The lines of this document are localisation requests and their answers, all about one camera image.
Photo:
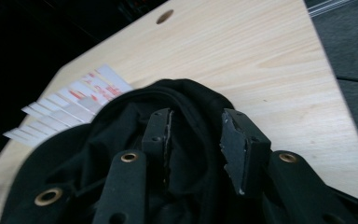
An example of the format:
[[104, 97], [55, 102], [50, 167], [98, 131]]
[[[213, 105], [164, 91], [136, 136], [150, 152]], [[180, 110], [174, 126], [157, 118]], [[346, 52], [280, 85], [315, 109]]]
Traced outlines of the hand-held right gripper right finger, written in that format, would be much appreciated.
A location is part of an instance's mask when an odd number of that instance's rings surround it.
[[224, 169], [238, 195], [261, 194], [262, 170], [269, 160], [270, 146], [270, 140], [245, 114], [224, 109], [220, 147], [226, 159]]

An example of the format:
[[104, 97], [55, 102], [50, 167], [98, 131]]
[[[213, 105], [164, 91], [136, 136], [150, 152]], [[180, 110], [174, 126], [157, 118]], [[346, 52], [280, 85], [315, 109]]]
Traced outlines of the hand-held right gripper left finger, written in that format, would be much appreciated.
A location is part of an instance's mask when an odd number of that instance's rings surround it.
[[169, 108], [153, 112], [142, 139], [142, 151], [148, 160], [148, 173], [152, 177], [153, 185], [159, 189], [169, 186], [172, 114]]

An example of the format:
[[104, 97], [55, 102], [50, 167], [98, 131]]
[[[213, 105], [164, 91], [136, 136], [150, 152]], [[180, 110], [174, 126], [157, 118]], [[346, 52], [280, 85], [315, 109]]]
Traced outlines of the black cloth garment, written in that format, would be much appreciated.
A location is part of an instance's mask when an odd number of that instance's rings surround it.
[[[142, 139], [151, 114], [172, 114], [170, 180], [156, 188]], [[259, 196], [224, 169], [223, 95], [189, 79], [125, 93], [89, 124], [59, 133], [24, 162], [0, 224], [358, 224], [358, 198], [325, 185], [290, 151], [272, 151]]]

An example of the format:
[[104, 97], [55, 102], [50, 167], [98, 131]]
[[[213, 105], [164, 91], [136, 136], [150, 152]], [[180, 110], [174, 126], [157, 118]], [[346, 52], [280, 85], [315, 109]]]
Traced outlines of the white paper strips red print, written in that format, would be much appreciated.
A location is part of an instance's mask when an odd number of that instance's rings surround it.
[[25, 106], [22, 111], [33, 121], [3, 136], [29, 147], [38, 146], [57, 133], [90, 123], [105, 105], [131, 90], [132, 87], [112, 68], [103, 65]]

